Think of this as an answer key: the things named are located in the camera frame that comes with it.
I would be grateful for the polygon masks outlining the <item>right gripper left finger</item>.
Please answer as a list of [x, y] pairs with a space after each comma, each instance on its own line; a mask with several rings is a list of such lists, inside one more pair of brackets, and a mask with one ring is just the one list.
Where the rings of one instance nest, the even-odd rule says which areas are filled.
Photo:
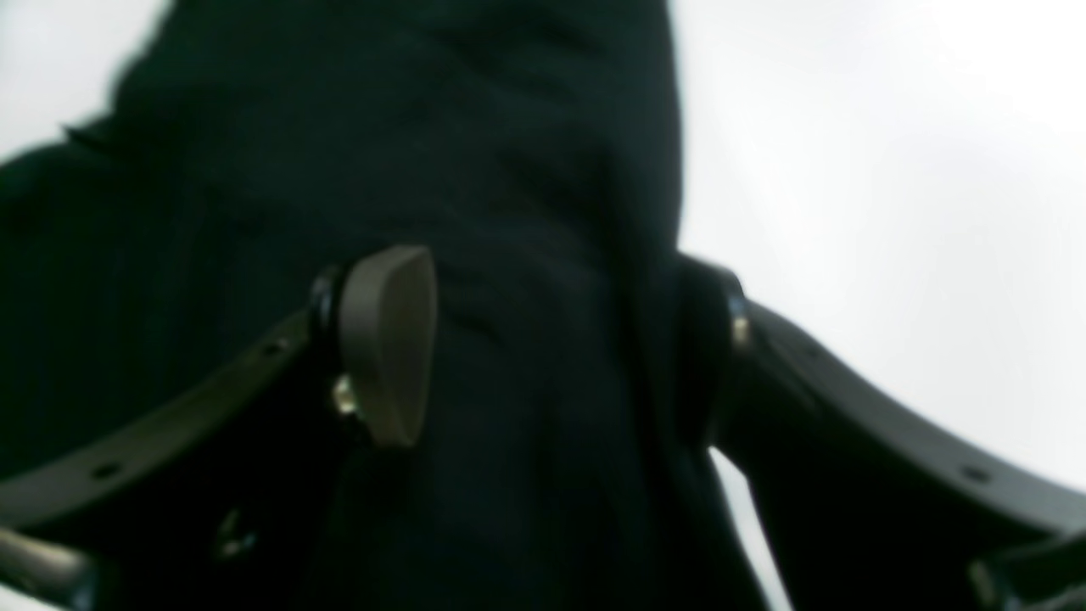
[[182, 397], [3, 480], [3, 598], [22, 610], [288, 610], [355, 448], [424, 431], [434, 258], [318, 276], [310, 308]]

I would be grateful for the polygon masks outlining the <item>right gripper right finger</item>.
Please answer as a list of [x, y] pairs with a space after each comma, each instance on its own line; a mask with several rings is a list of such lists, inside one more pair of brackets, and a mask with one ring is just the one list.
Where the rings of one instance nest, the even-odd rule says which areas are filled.
[[736, 464], [795, 610], [1082, 610], [1079, 491], [866, 382], [681, 258], [684, 432]]

